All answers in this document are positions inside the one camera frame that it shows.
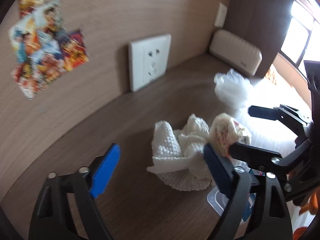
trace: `wall socket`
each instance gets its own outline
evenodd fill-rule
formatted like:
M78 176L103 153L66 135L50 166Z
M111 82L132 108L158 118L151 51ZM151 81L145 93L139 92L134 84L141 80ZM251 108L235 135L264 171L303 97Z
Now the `wall socket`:
M129 70L132 92L165 74L170 45L170 34L130 42Z
M227 7L224 4L219 3L217 15L213 25L218 28L223 28L224 21L226 20L226 16L227 16Z

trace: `blue gripper pad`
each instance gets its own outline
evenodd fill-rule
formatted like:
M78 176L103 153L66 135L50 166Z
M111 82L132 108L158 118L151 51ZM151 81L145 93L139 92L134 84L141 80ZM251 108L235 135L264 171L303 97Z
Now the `blue gripper pad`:
M93 198L96 198L104 192L119 159L120 147L117 144L113 144L105 154L105 157L95 173L92 175L92 187L90 189L90 194Z
M231 198L232 181L233 181L233 165L226 157L218 156L210 144L204 146L204 160L207 163L210 173L217 183L220 192Z

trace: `desk surface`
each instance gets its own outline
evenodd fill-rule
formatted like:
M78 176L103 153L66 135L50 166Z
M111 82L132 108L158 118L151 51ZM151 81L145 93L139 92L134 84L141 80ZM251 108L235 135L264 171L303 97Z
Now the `desk surface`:
M74 127L29 166L2 201L12 224L27 239L33 207L47 174L73 173L103 155L115 142L121 147L121 159L106 192L97 198L114 238L207 239L219 219L206 200L212 187L180 192L146 171L152 165L155 122L166 120L174 129L180 129L194 113L211 126L217 114L226 112L249 128L253 146L283 155L294 150L296 137L278 121L252 118L246 111L230 109L218 101L213 77L228 69L209 54L193 58L146 88L121 96ZM283 103L310 113L292 90L280 91L266 79L252 79L252 83L257 91L253 104L273 107ZM79 216L74 213L83 236Z

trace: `white knitted cloth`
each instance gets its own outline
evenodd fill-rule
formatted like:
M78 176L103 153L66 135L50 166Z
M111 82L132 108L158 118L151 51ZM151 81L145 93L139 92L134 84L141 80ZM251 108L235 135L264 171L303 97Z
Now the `white knitted cloth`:
M177 190L205 189L215 182L203 158L204 145L210 142L218 154L228 156L229 146L236 141L249 144L251 134L225 113L214 119L210 130L206 122L194 114L182 130L173 131L168 122L157 122L152 141L154 166L147 171Z
M194 114L182 130L173 131L168 122L157 122L152 141L154 166L148 167L147 171L177 190L207 188L212 181L203 158L208 136L208 125Z

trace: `wood grain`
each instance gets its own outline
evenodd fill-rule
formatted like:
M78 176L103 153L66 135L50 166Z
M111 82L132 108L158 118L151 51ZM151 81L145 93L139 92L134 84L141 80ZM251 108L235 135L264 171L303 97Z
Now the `wood grain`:
M207 50L219 2L229 0L60 0L65 28L82 28L90 62L29 101L11 77L16 67L8 30L0 25L0 200L52 143L129 87L127 43L171 33L169 66Z
M121 159L106 192L97 199L114 238L207 239L219 219L206 200L212 187L180 192L146 171L152 165L155 122L166 120L180 129L194 113L211 125L217 114L226 112L249 128L252 145L283 155L294 150L296 138L280 122L249 117L245 110L233 110L216 98L214 75L229 68L209 54L201 55L170 69L142 90L122 95L74 127L27 168L2 201L18 232L27 239L33 206L49 172L75 172L115 142L121 147ZM267 79L251 82L257 93L253 104L273 107L284 103L310 113L297 94L282 93ZM79 218L76 225L84 235Z

